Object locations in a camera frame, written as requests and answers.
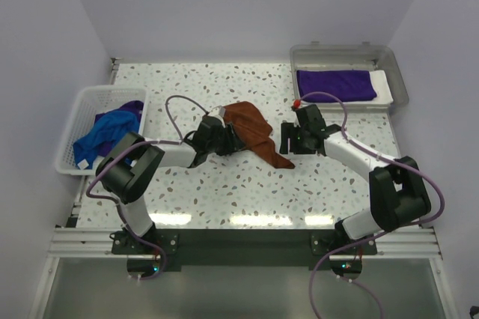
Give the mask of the brown towel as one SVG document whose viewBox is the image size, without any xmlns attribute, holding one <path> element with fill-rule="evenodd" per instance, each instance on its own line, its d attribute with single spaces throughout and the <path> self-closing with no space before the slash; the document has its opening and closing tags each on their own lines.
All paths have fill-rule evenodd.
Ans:
<svg viewBox="0 0 479 319">
<path fill-rule="evenodd" d="M 273 129 L 253 103 L 242 101 L 226 105 L 223 118 L 226 123 L 233 124 L 246 150 L 252 151 L 276 169 L 295 168 L 289 159 L 276 151 L 275 143 L 270 138 Z"/>
</svg>

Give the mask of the purple towel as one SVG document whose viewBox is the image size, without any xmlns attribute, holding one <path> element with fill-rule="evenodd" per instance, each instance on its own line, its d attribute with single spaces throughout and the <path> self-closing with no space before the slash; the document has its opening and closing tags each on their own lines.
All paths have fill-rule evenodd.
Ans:
<svg viewBox="0 0 479 319">
<path fill-rule="evenodd" d="M 371 101 L 377 97 L 366 70 L 297 70 L 296 79 L 300 97 L 310 103 L 336 102 L 319 92 L 331 94 L 344 103 Z"/>
<path fill-rule="evenodd" d="M 140 127 L 141 116 L 144 108 L 144 103 L 140 100 L 133 100 L 124 103 L 117 109 L 105 113 L 99 113 L 95 116 L 94 124 L 106 124 L 109 122 L 113 125 L 113 133 L 110 139 L 105 137 L 100 139 L 100 146 L 98 147 L 98 155 L 105 157 L 109 151 L 128 133 L 137 133 Z"/>
</svg>

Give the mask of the blue towel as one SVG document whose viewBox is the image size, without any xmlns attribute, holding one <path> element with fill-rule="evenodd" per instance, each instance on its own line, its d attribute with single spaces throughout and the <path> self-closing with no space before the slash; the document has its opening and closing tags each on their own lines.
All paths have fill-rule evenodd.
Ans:
<svg viewBox="0 0 479 319">
<path fill-rule="evenodd" d="M 102 146 L 116 145 L 128 132 L 137 132 L 139 125 L 138 116 L 132 112 L 114 110 L 103 114 L 89 133 L 73 143 L 76 166 L 92 169 Z"/>
</svg>

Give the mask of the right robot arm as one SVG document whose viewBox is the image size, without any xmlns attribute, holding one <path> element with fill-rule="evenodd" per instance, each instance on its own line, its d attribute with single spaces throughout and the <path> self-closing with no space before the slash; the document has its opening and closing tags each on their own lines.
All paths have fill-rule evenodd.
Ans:
<svg viewBox="0 0 479 319">
<path fill-rule="evenodd" d="M 364 147 L 350 139 L 343 127 L 328 125 L 317 106 L 300 104 L 300 100 L 293 104 L 296 122 L 281 125 L 280 153 L 320 154 L 337 160 L 369 186 L 369 208 L 335 224 L 330 250 L 351 253 L 360 240 L 392 232 L 430 212 L 430 199 L 413 158 L 383 156 Z"/>
</svg>

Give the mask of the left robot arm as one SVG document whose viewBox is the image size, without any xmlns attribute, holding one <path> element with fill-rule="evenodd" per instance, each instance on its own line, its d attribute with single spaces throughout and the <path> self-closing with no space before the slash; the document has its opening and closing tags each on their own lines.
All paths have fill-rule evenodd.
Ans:
<svg viewBox="0 0 479 319">
<path fill-rule="evenodd" d="M 144 193 L 158 168 L 196 168 L 210 154 L 227 156 L 245 149 L 233 124 L 205 116 L 198 128 L 179 142 L 146 139 L 127 133 L 97 166 L 94 182 L 115 203 L 123 228 L 114 233 L 115 254 L 158 255 L 165 247 L 147 212 Z"/>
</svg>

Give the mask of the clear plastic bin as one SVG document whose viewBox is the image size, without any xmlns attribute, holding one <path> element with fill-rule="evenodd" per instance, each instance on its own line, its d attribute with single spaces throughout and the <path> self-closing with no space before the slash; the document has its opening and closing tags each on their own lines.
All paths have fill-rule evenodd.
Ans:
<svg viewBox="0 0 479 319">
<path fill-rule="evenodd" d="M 293 80 L 293 91 L 299 97 L 296 82 L 296 71 L 328 71 L 328 70 L 384 70 L 391 90 L 393 102 L 390 105 L 351 104 L 346 107 L 353 111 L 388 112 L 409 103 L 409 95 L 403 82 L 392 50 L 387 46 L 362 43 L 356 45 L 326 45 L 310 43 L 296 45 L 290 49 L 290 66 Z"/>
</svg>

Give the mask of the purple towel in basket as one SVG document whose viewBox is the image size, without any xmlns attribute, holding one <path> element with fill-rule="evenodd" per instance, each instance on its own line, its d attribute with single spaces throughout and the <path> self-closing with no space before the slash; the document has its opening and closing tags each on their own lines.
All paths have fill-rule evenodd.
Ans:
<svg viewBox="0 0 479 319">
<path fill-rule="evenodd" d="M 117 109 L 105 113 L 99 113 L 95 116 L 94 124 L 106 124 L 109 122 L 113 125 L 113 133 L 110 139 L 105 137 L 100 139 L 100 146 L 98 147 L 98 155 L 105 157 L 109 151 L 128 133 L 137 133 L 140 127 L 141 116 L 144 108 L 144 103 L 140 100 L 133 100 L 124 103 Z"/>
</svg>

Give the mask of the white folded towel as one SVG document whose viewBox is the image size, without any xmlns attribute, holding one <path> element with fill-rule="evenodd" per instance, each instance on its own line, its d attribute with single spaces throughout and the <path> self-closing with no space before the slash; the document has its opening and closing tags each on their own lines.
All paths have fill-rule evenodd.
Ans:
<svg viewBox="0 0 479 319">
<path fill-rule="evenodd" d="M 368 71 L 370 73 L 370 78 L 373 83 L 373 88 L 377 93 L 377 97 L 371 101 L 362 101 L 362 102 L 348 102 L 353 105 L 355 104 L 373 104 L 373 105 L 390 105 L 393 102 L 393 97 L 391 90 L 388 86 L 388 81 L 384 70 L 374 70 Z"/>
</svg>

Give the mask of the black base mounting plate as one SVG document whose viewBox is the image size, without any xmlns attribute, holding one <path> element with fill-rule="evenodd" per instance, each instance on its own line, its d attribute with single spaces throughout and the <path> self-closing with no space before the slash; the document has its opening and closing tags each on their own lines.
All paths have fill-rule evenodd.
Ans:
<svg viewBox="0 0 479 319">
<path fill-rule="evenodd" d="M 165 271 L 184 266 L 308 267 L 332 250 L 332 229 L 156 229 L 146 241 L 166 254 Z M 161 252 L 125 229 L 110 233 L 112 254 L 126 255 L 129 273 L 154 273 Z"/>
</svg>

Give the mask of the white plastic laundry basket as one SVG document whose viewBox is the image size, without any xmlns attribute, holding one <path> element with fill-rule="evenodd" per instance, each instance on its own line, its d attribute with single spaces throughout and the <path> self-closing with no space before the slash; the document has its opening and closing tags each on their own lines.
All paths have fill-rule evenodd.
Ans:
<svg viewBox="0 0 479 319">
<path fill-rule="evenodd" d="M 72 176 L 91 176 L 95 174 L 101 159 L 95 159 L 91 168 L 81 169 L 76 165 L 73 143 L 87 135 L 93 125 L 95 116 L 100 113 L 118 109 L 133 100 L 142 101 L 143 112 L 139 121 L 139 133 L 143 133 L 149 93 L 143 87 L 125 85 L 98 85 L 81 90 L 73 103 L 72 111 L 64 128 L 55 158 L 55 170 L 59 174 Z"/>
</svg>

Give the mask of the aluminium rail frame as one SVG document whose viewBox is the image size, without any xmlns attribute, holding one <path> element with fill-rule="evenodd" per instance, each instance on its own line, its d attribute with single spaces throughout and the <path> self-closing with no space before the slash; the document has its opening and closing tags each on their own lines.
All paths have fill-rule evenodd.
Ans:
<svg viewBox="0 0 479 319">
<path fill-rule="evenodd" d="M 293 121 L 295 97 L 289 63 L 227 64 L 114 64 L 115 86 L 143 87 L 149 94 L 144 134 L 177 140 L 165 115 L 164 101 L 172 94 L 193 98 L 204 107 L 248 100 L 274 127 L 279 147 L 282 121 Z M 200 121 L 203 112 L 192 103 L 175 99 L 170 110 L 182 133 Z M 347 121 L 350 133 L 384 154 L 399 150 L 389 115 L 354 112 Z M 338 219 L 369 204 L 368 185 L 339 162 L 319 156 L 293 156 L 296 169 L 276 170 L 251 152 L 231 157 L 212 155 L 198 168 L 160 169 L 145 193 L 148 211 L 157 227 L 206 229 L 205 234 L 253 234 L 254 229 L 332 229 Z M 112 253 L 110 233 L 120 229 L 114 204 L 84 195 L 83 180 L 72 214 L 74 228 L 55 229 L 50 252 L 70 257 Z M 408 227 L 379 238 L 373 258 L 440 258 L 433 229 Z"/>
</svg>

